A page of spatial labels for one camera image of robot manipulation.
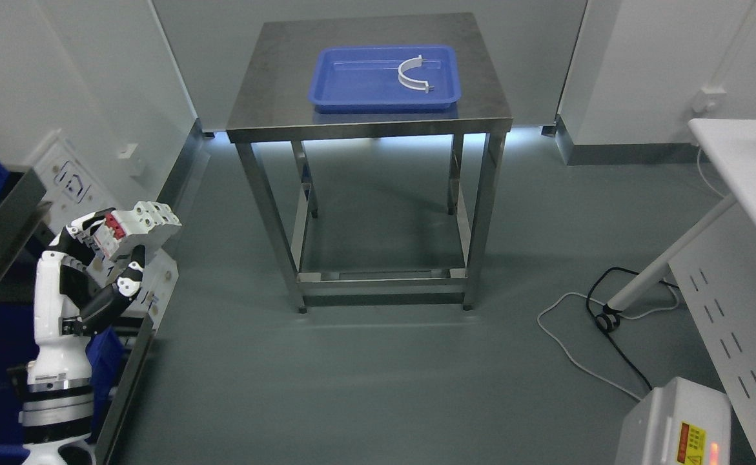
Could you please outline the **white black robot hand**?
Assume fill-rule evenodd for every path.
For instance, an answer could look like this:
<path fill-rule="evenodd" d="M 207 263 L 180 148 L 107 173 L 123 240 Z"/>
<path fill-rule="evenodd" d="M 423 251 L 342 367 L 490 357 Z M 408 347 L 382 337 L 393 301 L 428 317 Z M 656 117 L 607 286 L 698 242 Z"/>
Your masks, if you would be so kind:
<path fill-rule="evenodd" d="M 96 256 L 86 236 L 101 226 L 101 214 L 86 214 L 55 236 L 36 265 L 34 338 L 39 348 L 27 382 L 67 374 L 92 376 L 86 347 L 127 309 L 142 288 L 145 247 L 136 246 L 121 273 L 98 292 L 90 290 L 87 268 Z"/>

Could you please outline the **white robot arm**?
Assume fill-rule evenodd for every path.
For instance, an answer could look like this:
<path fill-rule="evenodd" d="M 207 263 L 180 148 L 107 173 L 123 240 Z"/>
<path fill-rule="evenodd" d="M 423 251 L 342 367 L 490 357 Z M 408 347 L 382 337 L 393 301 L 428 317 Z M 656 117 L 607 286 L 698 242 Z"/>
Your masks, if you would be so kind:
<path fill-rule="evenodd" d="M 92 433 L 94 388 L 90 377 L 70 378 L 65 373 L 27 382 L 29 365 L 8 368 L 14 392 L 23 404 L 24 464 L 95 464 Z"/>

